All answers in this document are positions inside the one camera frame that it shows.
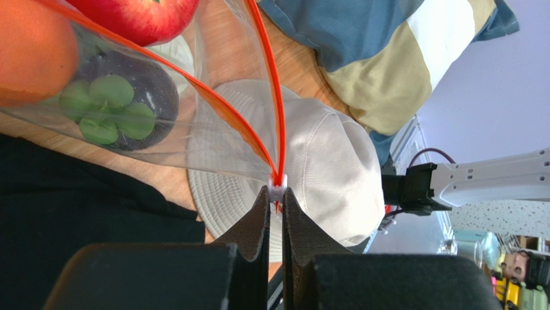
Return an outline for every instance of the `red apple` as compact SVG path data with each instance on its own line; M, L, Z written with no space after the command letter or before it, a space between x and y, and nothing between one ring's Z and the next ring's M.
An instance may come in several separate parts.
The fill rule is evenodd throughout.
M67 0L89 19L141 46L165 43L191 22L199 0Z

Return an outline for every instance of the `wooden surface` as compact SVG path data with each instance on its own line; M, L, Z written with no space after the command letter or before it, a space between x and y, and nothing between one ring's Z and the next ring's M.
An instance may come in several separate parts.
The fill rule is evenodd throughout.
M223 1L208 0L206 6L207 10L203 11L203 14L204 12L208 14L204 18L212 18L219 22L211 23L210 25L215 26L206 29L204 33L216 33L218 37L227 37L227 25L224 25L223 21L228 20L230 16L223 7ZM303 98L318 98L325 104L349 114L347 106L338 99L336 94L324 80L317 67L314 51L289 39L278 30L265 15L262 15L262 17L276 58L281 84L295 91L295 93ZM218 55L220 59L223 59L224 53L230 52L239 54L244 52L239 51L238 45L224 45L219 42L220 41L214 46L207 46L207 48L209 48L210 51L218 51L216 55ZM239 72L243 74L243 77L248 77L246 76L247 66L251 65L254 64L244 62L239 65ZM216 65L212 65L212 68L216 68L216 66L221 69L212 69L212 86L231 79L238 79L238 77L234 76L234 70L223 70L223 63L221 61ZM102 165L123 174L128 174L129 176L155 187L158 191L163 193L168 200L182 207L196 210L188 184L186 169L159 166L123 157L97 146L87 144L74 138L62 136L58 133L11 118L4 114L0 114L0 132L9 136L24 137L42 147ZM206 242L209 243L212 240L214 240L214 238L207 231ZM280 263L270 264L270 279L280 265Z

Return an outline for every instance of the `orange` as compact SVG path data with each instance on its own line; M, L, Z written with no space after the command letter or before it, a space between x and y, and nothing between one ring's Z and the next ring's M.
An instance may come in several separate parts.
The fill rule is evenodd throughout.
M78 67L70 23L34 0L1 2L0 107L56 95Z

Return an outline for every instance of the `black cloth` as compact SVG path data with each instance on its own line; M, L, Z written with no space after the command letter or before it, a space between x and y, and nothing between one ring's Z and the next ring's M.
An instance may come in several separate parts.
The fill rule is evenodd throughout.
M134 178L0 134L0 309L41 309L91 243L203 243L196 218Z

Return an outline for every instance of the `clear plastic bag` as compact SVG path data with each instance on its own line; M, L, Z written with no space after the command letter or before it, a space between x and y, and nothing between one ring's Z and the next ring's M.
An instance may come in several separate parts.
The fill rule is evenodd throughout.
M201 0L174 43L187 49L183 58L170 51L173 43L141 48L61 1L25 1L48 10L60 25L52 31L62 32L54 35L63 38L69 55L63 58L68 65L61 66L74 72L70 78L66 70L65 77L42 74L50 78L38 87L2 81L1 112L139 160L261 181L271 175L280 184L282 97L253 0ZM20 40L16 48L33 47L31 40ZM254 91L262 100L234 107L213 91L237 79L256 80ZM249 125L238 112L243 109L249 118L262 119L261 128ZM269 138L260 139L259 130L269 131L262 134ZM205 156L208 160L197 159Z

